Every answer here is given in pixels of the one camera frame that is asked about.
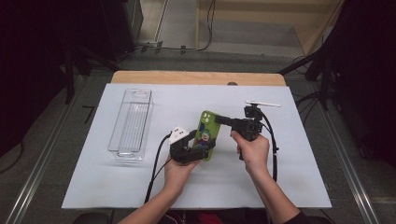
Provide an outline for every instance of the wire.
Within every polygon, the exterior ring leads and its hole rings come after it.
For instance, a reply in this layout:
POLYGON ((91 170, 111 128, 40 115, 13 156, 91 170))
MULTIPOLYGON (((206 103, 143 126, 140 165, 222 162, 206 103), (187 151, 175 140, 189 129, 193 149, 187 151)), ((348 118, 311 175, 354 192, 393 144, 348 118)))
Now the wire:
POLYGON ((109 223, 110 223, 110 224, 113 224, 114 213, 116 213, 116 210, 115 210, 115 209, 111 210, 110 220, 109 220, 109 223))
POLYGON ((276 152, 279 150, 279 148, 276 146, 276 140, 275 140, 274 130, 273 130, 272 127, 271 127, 270 121, 269 121, 268 118, 265 116, 265 114, 262 113, 262 111, 260 111, 260 112, 261 112, 262 117, 264 118, 265 122, 266 122, 267 125, 268 125, 268 128, 265 127, 265 125, 264 125, 264 127, 267 128, 268 132, 271 134, 271 141, 272 141, 272 147, 273 147, 273 179, 274 179, 275 182, 276 182, 276 180, 277 180, 277 155, 276 155, 276 152))
POLYGON ((265 124, 263 124, 262 126, 268 131, 268 133, 270 132, 270 129, 265 124))
MULTIPOLYGON (((291 62, 291 64, 294 64, 294 62, 295 62, 297 59, 299 59, 299 58, 304 58, 304 59, 306 59, 306 57, 305 57, 304 55, 298 56, 298 57, 296 57, 296 58, 293 59, 293 61, 291 62)), ((301 75, 305 75, 305 72, 301 72, 301 71, 297 70, 297 68, 294 69, 294 71, 300 73, 301 75)))
POLYGON ((302 110, 299 111, 298 113, 299 113, 299 114, 303 113, 314 101, 315 101, 315 99, 312 99, 311 102, 309 102, 309 104, 306 105, 306 106, 304 107, 304 109, 302 109, 302 110))
MULTIPOLYGON (((122 63, 122 62, 125 61, 125 59, 127 59, 130 55, 132 55, 132 54, 134 54, 134 53, 136 53, 136 52, 138 52, 138 51, 140 51, 140 50, 142 50, 142 49, 143 49, 143 47, 140 47, 140 48, 138 48, 138 49, 135 49, 135 50, 132 51, 132 52, 128 52, 128 53, 126 53, 126 54, 123 54, 123 55, 121 55, 121 56, 118 56, 118 58, 120 58, 120 57, 123 57, 123 58, 121 58, 119 61, 117 61, 117 62, 114 63, 114 64, 117 65, 117 64, 122 63)), ((89 61, 89 63, 91 64, 91 67, 93 67, 93 68, 105 67, 105 66, 102 65, 101 63, 96 63, 95 61, 89 61)))
POLYGON ((319 101, 319 99, 317 99, 317 100, 315 101, 315 103, 311 106, 311 108, 309 108, 308 112, 307 112, 306 115, 305 115, 305 119, 304 119, 304 122, 303 122, 303 126, 305 126, 305 123, 306 123, 306 120, 308 119, 309 113, 311 113, 312 108, 314 108, 314 106, 318 103, 318 101, 319 101))
POLYGON ((21 159, 23 151, 24 151, 23 142, 20 142, 20 145, 21 145, 21 150, 20 150, 20 154, 18 155, 17 159, 15 159, 15 161, 12 162, 8 167, 4 168, 3 170, 0 170, 0 174, 2 174, 4 172, 8 171, 9 169, 11 169, 21 159))
MULTIPOLYGON (((336 96, 336 94, 337 94, 337 92, 327 92, 326 97, 334 97, 334 96, 336 96)), ((314 92, 304 96, 300 100, 295 101, 294 103, 296 104, 296 106, 299 106, 303 101, 315 99, 315 98, 319 98, 319 97, 320 97, 320 91, 314 91, 314 92)))
POLYGON ((206 24, 207 24, 207 29, 209 31, 209 39, 206 43, 206 46, 204 46, 201 49, 177 49, 177 48, 163 48, 163 47, 152 47, 152 46, 142 46, 142 49, 147 48, 147 49, 174 49, 174 50, 192 50, 192 51, 202 51, 208 49, 212 45, 212 37, 213 37, 213 19, 215 17, 215 8, 216 8, 216 0, 212 0, 210 3, 209 9, 206 14, 206 24))
POLYGON ((328 219, 330 220, 330 222, 331 222, 332 224, 336 224, 335 221, 332 220, 332 219, 329 217, 329 215, 327 215, 327 214, 323 211, 323 209, 319 209, 319 210, 320 210, 320 212, 323 213, 323 215, 324 215, 326 218, 328 218, 328 219))
POLYGON ((166 140, 167 138, 169 138, 170 136, 171 136, 170 133, 169 133, 168 135, 166 135, 166 136, 163 138, 163 140, 161 141, 160 145, 158 146, 157 155, 155 156, 155 161, 154 161, 154 168, 152 169, 151 180, 150 180, 150 182, 149 182, 149 184, 148 184, 148 192, 146 193, 145 203, 149 201, 149 195, 150 195, 150 193, 151 193, 152 185, 154 184, 155 177, 157 177, 157 175, 155 174, 155 170, 157 169, 158 158, 159 158, 159 156, 160 156, 161 148, 163 147, 163 142, 165 142, 165 140, 166 140))
POLYGON ((163 164, 163 166, 160 168, 160 170, 157 172, 157 174, 154 176, 154 179, 155 178, 157 178, 157 175, 160 173, 160 171, 163 169, 163 167, 169 162, 169 161, 171 161, 172 160, 172 158, 171 159, 169 159, 168 161, 166 161, 164 164, 163 164))
POLYGON ((294 92, 292 92, 291 94, 292 94, 292 95, 295 95, 295 96, 303 97, 303 95, 297 94, 297 93, 294 93, 294 92))

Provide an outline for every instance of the left hand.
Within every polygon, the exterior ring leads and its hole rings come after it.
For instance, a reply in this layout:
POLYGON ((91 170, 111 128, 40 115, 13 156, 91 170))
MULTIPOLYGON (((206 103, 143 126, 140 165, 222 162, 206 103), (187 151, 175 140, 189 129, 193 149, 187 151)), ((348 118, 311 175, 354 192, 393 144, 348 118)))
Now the left hand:
POLYGON ((179 196, 183 191, 192 169, 199 162, 200 161, 192 161, 189 164, 181 164, 177 161, 170 160, 165 165, 165 184, 163 189, 170 190, 175 193, 176 196, 179 196))

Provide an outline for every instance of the table surface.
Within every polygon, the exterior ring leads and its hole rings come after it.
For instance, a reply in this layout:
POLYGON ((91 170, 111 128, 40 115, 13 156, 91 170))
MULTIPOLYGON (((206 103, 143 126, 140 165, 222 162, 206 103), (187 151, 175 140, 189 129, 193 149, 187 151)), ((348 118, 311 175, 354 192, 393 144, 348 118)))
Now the table surface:
MULTIPOLYGON (((179 125, 192 131, 196 128, 195 121, 205 109, 223 116, 241 118, 244 115, 244 101, 254 94, 259 94, 266 103, 282 104, 280 108, 262 109, 271 121, 276 141, 281 148, 278 152, 279 186, 298 207, 331 207, 298 111, 281 75, 123 71, 117 72, 112 83, 106 86, 65 195, 63 208, 141 206, 146 196, 157 147, 169 130, 179 125), (182 82, 186 85, 175 85, 182 82), (229 82, 249 86, 224 86, 229 82), (267 86, 251 86, 252 83, 265 83, 262 85, 267 86), (152 141, 147 143, 143 161, 126 164, 116 162, 107 146, 123 93, 131 88, 153 91, 154 110, 148 135, 148 139, 152 141), (196 95, 211 99, 193 99, 196 95)), ((244 163, 238 160, 234 152, 235 145, 230 140, 229 131, 229 127, 220 128, 219 141, 211 161, 201 162, 194 169, 183 194, 173 208, 263 207, 245 171, 244 163)), ((165 161, 167 154, 168 147, 164 146, 158 167, 165 161)), ((269 158, 268 166, 272 170, 272 158, 269 158)), ((161 190, 162 185, 163 174, 160 173, 154 182, 151 197, 161 190)))

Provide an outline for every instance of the clear plastic container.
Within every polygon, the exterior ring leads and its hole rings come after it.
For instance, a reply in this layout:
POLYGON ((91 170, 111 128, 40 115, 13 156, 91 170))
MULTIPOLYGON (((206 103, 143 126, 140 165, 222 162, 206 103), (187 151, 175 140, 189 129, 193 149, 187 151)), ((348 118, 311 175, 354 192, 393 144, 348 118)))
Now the clear plastic container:
POLYGON ((119 161, 142 161, 149 135, 151 90, 126 90, 108 150, 119 161))

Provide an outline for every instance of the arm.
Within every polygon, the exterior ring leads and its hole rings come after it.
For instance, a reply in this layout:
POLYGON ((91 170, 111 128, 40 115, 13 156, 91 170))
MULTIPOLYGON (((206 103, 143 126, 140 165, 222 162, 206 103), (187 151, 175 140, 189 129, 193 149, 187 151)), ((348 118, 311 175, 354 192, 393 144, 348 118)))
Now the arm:
POLYGON ((188 165, 180 165, 176 161, 169 161, 165 165, 163 189, 151 200, 123 219, 120 224, 158 223, 182 193, 192 169, 198 163, 198 161, 194 161, 188 165))
POLYGON ((296 217, 300 210, 283 193, 268 172, 268 139, 259 135, 256 140, 248 142, 235 131, 231 132, 231 136, 238 144, 238 153, 243 154, 247 172, 273 222, 284 223, 296 217))

